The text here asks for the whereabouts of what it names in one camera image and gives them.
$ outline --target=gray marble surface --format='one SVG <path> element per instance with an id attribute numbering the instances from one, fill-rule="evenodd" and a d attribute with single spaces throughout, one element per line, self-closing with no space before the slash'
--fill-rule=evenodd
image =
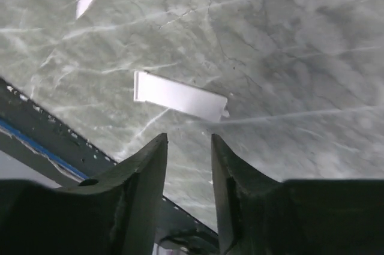
<path id="1" fill-rule="evenodd" d="M 0 0 L 0 75 L 123 160 L 169 135 L 165 195 L 216 229 L 210 135 L 276 180 L 382 178 L 384 0 Z M 229 99 L 133 102 L 148 70 Z"/>

